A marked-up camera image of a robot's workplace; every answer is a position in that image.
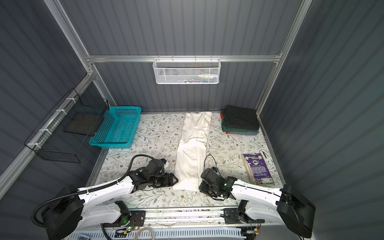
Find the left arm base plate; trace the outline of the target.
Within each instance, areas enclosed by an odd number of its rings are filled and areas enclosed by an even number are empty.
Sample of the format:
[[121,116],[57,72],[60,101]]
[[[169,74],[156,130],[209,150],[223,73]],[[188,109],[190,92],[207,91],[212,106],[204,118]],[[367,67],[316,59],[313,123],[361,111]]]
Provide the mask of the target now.
[[114,223],[103,224],[105,228],[123,227],[143,227],[146,219],[146,211],[130,211],[129,214],[121,214]]

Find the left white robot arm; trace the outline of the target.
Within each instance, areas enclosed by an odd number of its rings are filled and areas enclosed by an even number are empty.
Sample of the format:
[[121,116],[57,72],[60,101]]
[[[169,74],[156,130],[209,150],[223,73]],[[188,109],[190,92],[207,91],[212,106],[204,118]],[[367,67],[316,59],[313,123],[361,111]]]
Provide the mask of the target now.
[[150,158],[147,166],[129,168],[120,178],[96,186],[69,186],[58,195],[40,204],[32,213],[32,222],[46,230],[50,240],[62,240],[77,229],[100,225],[102,229],[123,227],[132,230],[142,224],[127,205],[117,198],[147,187],[172,187],[178,183],[173,173],[167,173],[165,159]]

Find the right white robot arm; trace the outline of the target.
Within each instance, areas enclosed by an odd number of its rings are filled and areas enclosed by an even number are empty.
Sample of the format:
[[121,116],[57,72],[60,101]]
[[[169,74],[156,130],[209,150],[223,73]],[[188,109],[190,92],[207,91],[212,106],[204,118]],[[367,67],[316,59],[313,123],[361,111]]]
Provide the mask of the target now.
[[217,201],[239,201],[237,214],[241,222],[277,222],[301,238],[312,237],[316,207],[294,187],[266,188],[235,177],[223,178],[214,167],[205,169],[201,179],[201,193]]

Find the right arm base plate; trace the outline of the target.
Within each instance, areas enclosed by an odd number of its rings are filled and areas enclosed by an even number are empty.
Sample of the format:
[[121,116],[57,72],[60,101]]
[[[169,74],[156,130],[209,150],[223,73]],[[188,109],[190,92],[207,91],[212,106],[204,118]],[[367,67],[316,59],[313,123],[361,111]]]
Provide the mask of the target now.
[[239,214],[237,208],[224,208],[220,215],[225,220],[226,224],[264,224],[264,219],[252,220],[245,214]]

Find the white t shirt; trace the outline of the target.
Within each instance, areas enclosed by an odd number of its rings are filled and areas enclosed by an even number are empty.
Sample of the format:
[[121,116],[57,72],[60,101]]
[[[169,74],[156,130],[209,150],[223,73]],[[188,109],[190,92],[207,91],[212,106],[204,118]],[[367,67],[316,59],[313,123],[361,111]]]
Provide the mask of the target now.
[[186,113],[177,150],[174,190],[199,191],[213,113]]

